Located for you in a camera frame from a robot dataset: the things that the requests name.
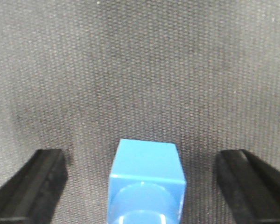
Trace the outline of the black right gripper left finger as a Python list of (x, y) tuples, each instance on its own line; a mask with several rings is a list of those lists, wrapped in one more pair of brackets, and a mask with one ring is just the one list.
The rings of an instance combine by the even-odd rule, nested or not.
[(39, 149), (0, 187), (0, 224), (49, 224), (68, 179), (61, 149)]

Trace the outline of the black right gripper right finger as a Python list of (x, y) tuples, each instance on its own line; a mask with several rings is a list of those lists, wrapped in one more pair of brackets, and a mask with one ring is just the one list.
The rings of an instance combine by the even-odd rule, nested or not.
[(222, 150), (217, 182), (237, 224), (280, 224), (280, 171), (253, 153)]

